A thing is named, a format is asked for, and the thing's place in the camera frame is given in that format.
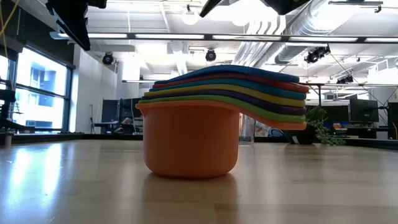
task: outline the window frame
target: window frame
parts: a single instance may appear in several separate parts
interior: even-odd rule
[[[6,83],[7,89],[11,88],[11,83],[13,83],[15,89],[19,88],[19,89],[23,89],[23,90],[28,90],[29,92],[32,92],[32,93],[38,93],[41,95],[47,95],[47,96],[52,96],[52,97],[57,97],[57,98],[63,99],[62,127],[61,128],[35,128],[35,131],[61,131],[61,132],[69,131],[68,129],[69,129],[69,115],[70,115],[70,95],[71,95],[71,85],[72,85],[72,71],[74,68],[71,66],[65,65],[64,63],[61,63],[58,60],[54,60],[53,57],[51,57],[49,55],[45,55],[42,52],[40,52],[36,49],[33,49],[32,47],[25,46],[25,48],[66,67],[67,75],[66,75],[66,82],[65,82],[65,95],[59,95],[59,94],[53,93],[51,91],[41,90],[39,88],[25,86],[23,84],[18,84],[17,83],[17,66],[18,66],[18,61],[19,61],[19,54],[17,55],[17,61],[14,63],[12,70],[10,70],[10,72],[9,72],[8,80],[1,80],[1,82]]]

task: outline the ceiling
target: ceiling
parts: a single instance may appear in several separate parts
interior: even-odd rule
[[[247,4],[238,5],[241,1]],[[55,27],[55,18],[50,16],[44,6],[46,0],[21,0],[21,7],[45,22],[50,27]],[[194,25],[187,25],[183,21],[183,14],[190,4],[192,11],[199,12],[205,1],[168,0],[108,0],[106,9],[89,7],[87,17],[89,19],[89,32],[173,32],[173,33],[222,33],[243,34],[249,29],[249,25],[236,26],[237,23],[246,21],[272,21],[274,18],[264,18],[270,15],[270,8],[263,5],[260,0],[240,0],[230,6],[218,6],[208,16],[199,19]],[[398,34],[398,1],[385,0],[389,5],[383,6],[380,13],[374,13],[375,7],[356,8],[355,13],[343,24],[337,27],[330,35],[384,35],[395,36]],[[296,12],[289,14],[292,18]],[[176,59],[173,54],[167,54],[168,41],[148,40],[96,40],[92,45],[133,45],[146,69],[142,73],[170,73],[176,69]],[[236,56],[241,42],[200,42],[189,41],[189,46],[201,46],[213,48],[217,53],[215,62],[207,62],[205,53],[195,52],[185,56],[188,70],[230,63]],[[296,56],[288,66],[269,65],[267,68],[280,70],[281,72],[302,77],[302,81],[329,82],[330,77],[343,72],[344,68],[353,68],[354,76],[361,78],[368,75],[368,70],[384,57],[398,57],[397,45],[369,45],[369,44],[330,44],[331,55],[326,56],[315,64],[307,64],[303,61],[306,52]],[[122,58],[128,52],[116,54]]]

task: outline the table surface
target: table surface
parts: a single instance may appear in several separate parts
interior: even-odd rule
[[[141,141],[0,150],[0,223],[398,223],[398,153],[241,146],[230,174],[157,177]]]

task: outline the ductwork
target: ductwork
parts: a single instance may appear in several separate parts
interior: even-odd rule
[[[251,21],[249,23],[249,28],[246,31],[246,34],[257,34],[257,31],[260,29],[260,26],[261,26],[260,22]],[[251,42],[241,42],[238,52],[236,53],[236,56],[232,61],[233,65],[239,65],[239,63],[242,61],[242,58],[247,53],[248,48],[251,46],[251,44],[252,44]]]
[[[170,43],[170,48],[175,56],[175,64],[177,66],[178,73],[184,75],[188,72],[187,61],[183,54],[183,43],[181,40],[173,40]]]
[[[283,34],[328,35],[355,13],[350,6],[332,6],[328,2],[329,0],[311,1]],[[265,63],[288,64],[305,49],[306,47],[273,43],[254,66],[262,67]]]

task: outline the light fixture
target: light fixture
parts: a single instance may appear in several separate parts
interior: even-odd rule
[[[329,45],[327,45],[326,47],[317,47],[315,50],[309,51],[304,60],[307,63],[315,63],[327,54],[330,54]]]
[[[182,14],[182,21],[186,25],[195,25],[199,20],[199,14],[196,10],[191,10],[190,5],[187,4],[187,10]]]
[[[344,76],[343,78],[339,78],[336,82],[336,84],[346,84],[346,83],[353,83],[354,78],[352,75],[347,75]]]
[[[330,1],[330,5],[337,6],[379,6],[382,1]]]
[[[188,46],[188,50],[200,50],[200,51],[205,51],[206,47],[201,47],[201,46]]]
[[[50,35],[54,38],[59,38],[59,39],[69,39],[68,34],[60,34],[57,32],[51,32]],[[126,39],[127,34],[96,34],[96,33],[91,33],[88,34],[89,38],[92,39]]]
[[[214,49],[208,49],[205,58],[206,58],[206,61],[208,61],[208,62],[212,62],[212,61],[216,60],[217,54],[216,54],[216,52],[214,51]]]
[[[278,41],[279,36],[261,36],[261,35],[213,35],[215,40],[251,40],[251,41]]]
[[[88,34],[88,37],[93,39],[126,39],[127,34]]]
[[[137,39],[179,39],[179,40],[202,40],[204,35],[200,34],[136,34]]]
[[[385,42],[385,43],[389,43],[389,42],[398,42],[398,38],[397,37],[370,37],[370,38],[366,38],[365,42]]]
[[[290,37],[291,41],[314,41],[314,42],[356,42],[358,40],[357,37],[311,37],[311,36],[302,36],[302,37]]]

